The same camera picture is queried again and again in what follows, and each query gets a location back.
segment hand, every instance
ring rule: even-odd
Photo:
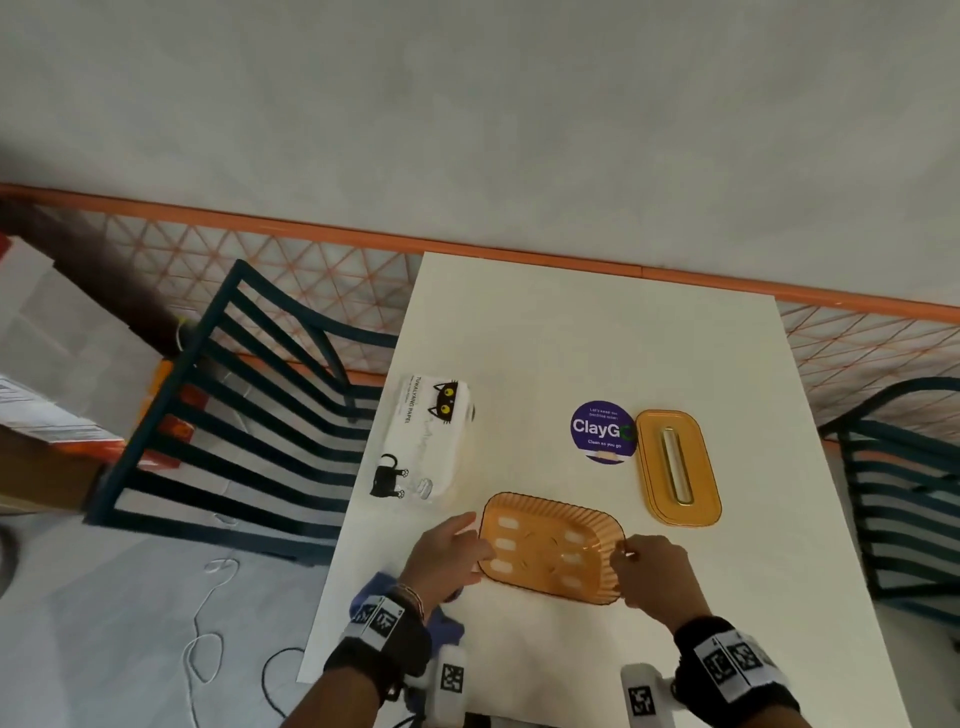
[[[480,572],[473,570],[478,561],[496,556],[493,546],[476,531],[464,530],[476,517],[464,513],[424,531],[410,552],[398,581],[420,595],[425,619],[458,589],[480,581]]]
[[[639,608],[676,633],[710,608],[686,556],[665,536],[631,536],[616,545],[610,565],[628,607]]]

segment black cat illustration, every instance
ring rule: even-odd
[[[434,407],[428,407],[427,412],[449,425],[453,420],[453,405],[457,401],[457,382],[448,381],[444,384],[434,384],[433,388],[437,390],[437,404]]]
[[[380,455],[382,460],[389,457],[394,461],[393,465],[378,465],[373,473],[373,487],[370,489],[370,495],[375,497],[403,497],[403,491],[396,489],[396,477],[406,477],[410,474],[406,468],[398,469],[396,467],[396,457],[389,452]]]

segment person's left hand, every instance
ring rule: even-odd
[[[463,513],[424,531],[410,552],[398,581],[420,596],[426,619],[458,589],[480,581],[482,574],[473,570],[477,562],[496,556],[493,546],[475,530],[464,530],[476,517],[473,512]]]

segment purple round sticker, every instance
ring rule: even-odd
[[[622,463],[636,451],[634,420],[613,402],[581,404],[570,419],[570,434],[590,460],[604,465]]]

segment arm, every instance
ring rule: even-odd
[[[420,597],[424,622],[458,589],[479,582],[477,562],[495,555],[475,530],[464,530],[475,520],[475,513],[454,516],[424,532],[414,545],[397,581]],[[321,675],[281,728],[371,728],[379,709],[373,681],[343,667]]]
[[[610,565],[627,606],[646,612],[675,637],[695,619],[713,616],[686,550],[664,536],[631,536],[611,554]],[[738,728],[810,725],[797,711],[774,705],[744,720]]]

